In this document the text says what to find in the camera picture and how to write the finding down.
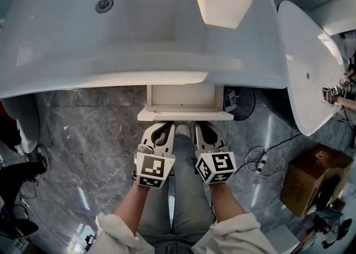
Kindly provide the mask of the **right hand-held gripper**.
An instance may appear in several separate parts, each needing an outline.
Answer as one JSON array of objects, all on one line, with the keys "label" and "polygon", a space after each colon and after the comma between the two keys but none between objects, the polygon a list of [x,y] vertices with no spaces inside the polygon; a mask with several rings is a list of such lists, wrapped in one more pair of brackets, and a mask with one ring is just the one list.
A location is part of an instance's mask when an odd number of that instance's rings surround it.
[{"label": "right hand-held gripper", "polygon": [[[236,173],[234,153],[224,145],[222,132],[212,123],[197,121],[195,143],[197,163],[195,168],[206,184],[226,183]],[[217,149],[207,151],[207,146]]]}]

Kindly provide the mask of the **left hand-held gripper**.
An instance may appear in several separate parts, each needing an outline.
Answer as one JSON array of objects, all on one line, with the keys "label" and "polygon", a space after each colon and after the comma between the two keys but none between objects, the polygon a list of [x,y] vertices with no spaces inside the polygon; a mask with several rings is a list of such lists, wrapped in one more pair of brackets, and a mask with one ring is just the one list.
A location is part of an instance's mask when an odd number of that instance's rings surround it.
[{"label": "left hand-held gripper", "polygon": [[135,159],[138,185],[149,188],[164,185],[175,162],[174,137],[174,122],[161,121],[145,130]]}]

